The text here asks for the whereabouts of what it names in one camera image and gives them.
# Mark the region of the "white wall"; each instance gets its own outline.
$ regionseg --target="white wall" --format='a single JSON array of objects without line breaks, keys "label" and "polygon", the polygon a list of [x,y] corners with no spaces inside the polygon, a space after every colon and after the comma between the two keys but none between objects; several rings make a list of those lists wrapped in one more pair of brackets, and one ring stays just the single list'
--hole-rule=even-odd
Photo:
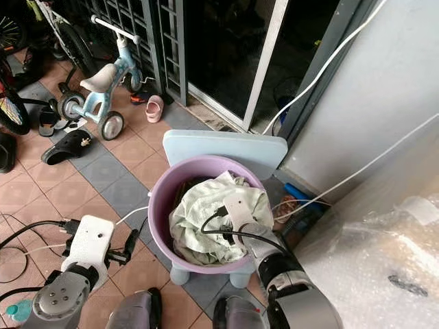
[{"label": "white wall", "polygon": [[439,111],[438,13],[438,0],[388,0],[354,40],[282,170],[324,191]]}]

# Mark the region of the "light blue balance bike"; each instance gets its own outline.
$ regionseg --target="light blue balance bike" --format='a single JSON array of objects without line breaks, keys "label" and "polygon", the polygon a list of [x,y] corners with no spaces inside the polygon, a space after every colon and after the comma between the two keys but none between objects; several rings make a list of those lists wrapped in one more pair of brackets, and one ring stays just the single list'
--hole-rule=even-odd
[{"label": "light blue balance bike", "polygon": [[126,40],[129,38],[138,45],[140,37],[108,24],[95,15],[91,17],[91,21],[116,32],[119,57],[114,64],[105,65],[94,76],[80,82],[80,86],[91,91],[86,99],[80,93],[72,90],[64,93],[58,102],[58,114],[66,120],[77,120],[80,117],[93,120],[97,123],[100,136],[111,141],[120,135],[124,125],[122,114],[110,111],[113,91],[123,78],[124,85],[131,93],[135,93],[141,88],[142,73],[131,57]]}]

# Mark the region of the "white cable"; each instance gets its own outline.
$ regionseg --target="white cable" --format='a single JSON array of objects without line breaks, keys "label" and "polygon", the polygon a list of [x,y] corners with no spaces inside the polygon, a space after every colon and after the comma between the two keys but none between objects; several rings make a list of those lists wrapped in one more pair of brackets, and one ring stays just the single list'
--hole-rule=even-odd
[{"label": "white cable", "polygon": [[412,131],[410,131],[409,133],[407,133],[405,136],[403,136],[402,138],[400,138],[395,144],[393,144],[391,147],[389,147],[388,149],[386,149],[383,153],[381,153],[379,156],[377,156],[375,159],[373,159],[372,161],[370,161],[368,164],[366,164],[364,167],[362,167],[360,170],[354,172],[352,175],[346,177],[344,180],[342,180],[341,182],[339,182],[338,184],[332,186],[330,189],[326,190],[325,192],[323,192],[322,194],[318,195],[317,197],[313,198],[312,200],[309,200],[309,202],[307,202],[306,204],[303,204],[302,206],[300,206],[299,208],[295,209],[294,211],[292,211],[291,213],[289,213],[289,216],[294,215],[295,213],[297,213],[298,211],[301,211],[303,208],[308,207],[310,204],[312,204],[313,202],[316,202],[317,200],[319,200],[321,197],[324,197],[326,194],[334,191],[337,187],[343,185],[344,183],[346,183],[347,181],[351,180],[352,178],[354,178],[356,175],[362,173],[363,171],[365,171],[368,167],[370,167],[371,165],[373,165],[374,163],[376,163],[376,161],[380,160],[382,157],[386,156],[388,153],[390,153],[393,149],[395,149],[396,147],[398,147],[398,145],[400,145],[402,142],[404,142],[407,138],[409,138],[411,135],[413,135],[415,132],[419,131],[420,129],[424,128],[426,125],[428,125],[430,122],[432,122],[434,119],[439,117],[439,113],[436,113],[434,116],[428,118],[427,120],[425,120],[423,123],[421,123],[418,127],[414,128]]},{"label": "white cable", "polygon": [[[310,199],[294,199],[294,200],[287,200],[287,201],[284,201],[284,202],[281,202],[281,203],[275,205],[275,206],[272,208],[272,211],[273,211],[274,209],[278,208],[279,206],[282,206],[283,204],[288,204],[288,203],[290,203],[290,202],[306,202],[306,201],[311,201],[311,200],[310,200]],[[315,204],[324,204],[325,206],[330,206],[330,207],[332,207],[332,204],[329,204],[329,203],[327,203],[327,202],[323,202],[323,201],[315,201],[314,203],[315,203]]]},{"label": "white cable", "polygon": [[140,210],[145,210],[145,209],[148,209],[148,206],[146,206],[146,207],[142,207],[142,208],[138,208],[138,209],[133,210],[133,211],[130,212],[128,215],[126,215],[124,218],[122,218],[120,221],[118,221],[118,222],[116,223],[116,225],[119,225],[120,223],[122,223],[123,221],[125,221],[129,216],[131,216],[131,215],[134,214],[135,212],[138,212],[138,211],[140,211]]},{"label": "white cable", "polygon": [[65,247],[65,246],[66,246],[65,243],[60,244],[60,245],[45,245],[44,247],[39,247],[39,248],[33,249],[30,252],[25,252],[25,255],[31,254],[32,252],[37,252],[38,250],[57,248],[57,247]]},{"label": "white cable", "polygon": [[373,20],[373,18],[378,14],[378,12],[380,11],[380,9],[383,7],[383,5],[387,2],[388,0],[382,0],[381,3],[375,8],[375,10],[372,12],[372,14],[370,14],[370,16],[368,17],[368,19],[366,19],[366,21],[361,24],[354,32],[352,32],[351,34],[349,34],[349,36],[346,37],[346,39],[343,40],[342,43],[339,44],[339,46],[335,49],[335,51],[332,53],[332,55],[328,58],[328,60],[323,64],[322,68],[320,69],[320,71],[318,71],[316,77],[314,78],[314,80],[308,85],[308,87],[306,87],[296,98],[294,98],[292,101],[290,101],[287,105],[285,105],[279,112],[277,112],[277,114],[274,116],[274,118],[270,121],[270,123],[268,124],[268,126],[266,127],[266,129],[263,131],[262,135],[265,135],[267,133],[267,131],[269,130],[269,128],[271,127],[271,125],[276,121],[276,119],[279,117],[279,115],[281,115],[286,109],[288,109],[292,104],[296,103],[304,94],[306,94],[309,89],[311,89],[314,84],[316,84],[316,82],[320,79],[320,77],[322,76],[322,74],[325,72],[325,70],[327,69],[327,67],[330,65],[330,63],[333,61],[333,59],[336,57],[336,55],[338,55],[338,53],[340,52],[340,50],[343,49],[344,46],[346,46],[346,44],[351,41],[358,33],[360,33],[360,31],[365,28],[365,26],[367,26],[367,24],[369,24],[369,22],[371,20]]}]

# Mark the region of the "plastic tub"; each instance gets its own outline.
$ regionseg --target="plastic tub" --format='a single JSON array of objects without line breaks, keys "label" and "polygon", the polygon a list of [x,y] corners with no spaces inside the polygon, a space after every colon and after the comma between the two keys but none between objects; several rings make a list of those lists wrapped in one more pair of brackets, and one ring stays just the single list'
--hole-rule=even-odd
[{"label": "plastic tub", "polygon": [[169,232],[169,214],[174,209],[174,201],[180,185],[196,177],[216,178],[227,170],[236,176],[244,177],[251,187],[263,188],[262,183],[249,169],[234,160],[221,156],[196,156],[168,169],[152,190],[148,222],[158,247],[172,261],[171,280],[174,284],[184,284],[189,279],[190,272],[229,273],[230,281],[235,287],[244,288],[248,284],[254,271],[249,256],[226,265],[194,265],[174,253]]}]

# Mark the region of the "laundry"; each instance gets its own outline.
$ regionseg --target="laundry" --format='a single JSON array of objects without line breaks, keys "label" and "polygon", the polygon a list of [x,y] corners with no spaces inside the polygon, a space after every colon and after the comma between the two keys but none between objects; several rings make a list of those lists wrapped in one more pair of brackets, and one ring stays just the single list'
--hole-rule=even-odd
[{"label": "laundry", "polygon": [[[225,171],[215,179],[206,180],[188,190],[180,204],[169,215],[169,229],[174,251],[196,265],[223,265],[246,255],[246,250],[230,243],[223,234],[205,234],[202,224],[221,208],[225,196],[240,193],[259,223],[272,228],[273,216],[266,192],[249,187],[243,177]],[[230,216],[214,218],[206,230],[231,230]]]}]

